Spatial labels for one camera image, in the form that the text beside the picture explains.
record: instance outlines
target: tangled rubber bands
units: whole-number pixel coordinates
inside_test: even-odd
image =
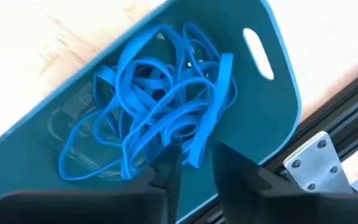
[[[174,46],[174,65],[137,56],[157,34]],[[196,58],[194,49],[201,51],[202,58]],[[237,97],[232,62],[233,54],[219,54],[192,23],[184,24],[181,34],[162,24],[135,36],[124,47],[117,65],[103,65],[94,73],[96,110],[71,130],[58,159],[61,178],[86,179],[120,164],[122,178],[131,179],[146,166],[133,163],[136,155],[142,151],[150,162],[171,141],[181,144],[183,165],[189,163],[199,168],[208,136]],[[110,98],[103,94],[101,83],[108,86]],[[94,138],[101,144],[121,147],[122,158],[89,174],[70,177],[65,171],[67,152],[79,128],[91,119]],[[108,123],[111,134],[119,141],[112,141],[101,132],[103,122]]]

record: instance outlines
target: metal bracket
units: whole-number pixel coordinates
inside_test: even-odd
[[[283,162],[288,180],[307,192],[353,194],[329,135],[320,131]]]

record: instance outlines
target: rubber band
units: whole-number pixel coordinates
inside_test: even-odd
[[[174,46],[174,65],[137,55],[159,33]],[[201,58],[197,58],[195,49],[201,52]],[[147,165],[134,164],[141,151],[150,162],[172,141],[181,144],[182,164],[199,168],[208,136],[237,98],[232,62],[233,54],[218,54],[207,36],[192,23],[184,24],[181,34],[162,24],[135,36],[124,47],[117,65],[102,65],[95,71],[92,94],[96,110],[81,118],[71,130],[59,155],[60,177],[82,180],[120,164],[122,178],[131,179]],[[111,96],[103,94],[101,83],[108,86]],[[118,111],[117,118],[113,111]],[[69,176],[65,170],[67,152],[79,128],[91,119],[94,138],[100,144],[119,146],[122,158],[89,174]],[[109,140],[101,131],[103,121],[118,141]]]

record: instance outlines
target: blue rubber band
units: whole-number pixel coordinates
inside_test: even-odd
[[[137,56],[159,33],[175,49],[174,65],[153,57]],[[201,52],[201,56],[196,55],[196,51]],[[124,47],[117,65],[102,65],[94,73],[92,94],[96,109],[71,130],[59,155],[61,178],[82,180],[120,164],[122,178],[131,179],[147,165],[134,164],[141,151],[150,162],[172,140],[181,143],[183,165],[200,167],[208,136],[237,98],[232,63],[233,54],[219,54],[192,23],[184,24],[181,34],[162,24],[135,36]],[[111,96],[103,94],[102,86],[109,86]],[[95,139],[100,144],[121,147],[122,158],[89,174],[73,177],[65,170],[67,152],[80,127],[90,120],[93,120],[91,130]],[[109,140],[105,131],[101,131],[103,122],[107,122],[111,130],[109,135],[116,136],[118,141]]]

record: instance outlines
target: wooden surface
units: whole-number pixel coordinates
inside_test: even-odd
[[[0,0],[0,134],[162,1]],[[358,76],[358,1],[269,2],[304,119]]]

